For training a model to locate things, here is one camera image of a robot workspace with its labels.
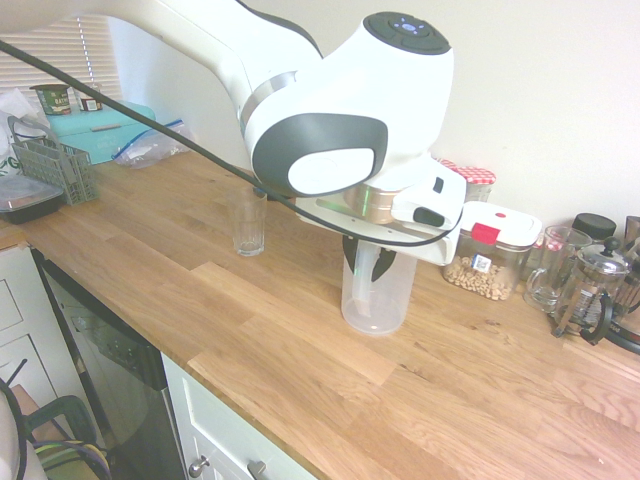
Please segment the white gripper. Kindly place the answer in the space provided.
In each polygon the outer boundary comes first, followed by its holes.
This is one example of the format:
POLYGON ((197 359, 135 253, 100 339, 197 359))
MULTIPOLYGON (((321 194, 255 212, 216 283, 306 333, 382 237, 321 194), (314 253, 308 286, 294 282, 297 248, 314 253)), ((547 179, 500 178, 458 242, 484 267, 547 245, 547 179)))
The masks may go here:
MULTIPOLYGON (((372 281, 377 281, 391 268, 397 252, 439 266, 449 264, 456 252, 459 226, 454 229, 438 228, 397 220, 389 224, 374 224, 348 207, 341 196, 297 198, 295 205, 348 231, 350 236, 366 237, 369 242, 384 247, 380 249, 372 269, 372 281)), ((342 237, 342 248, 349 270, 354 273, 359 240, 350 236, 342 237)))

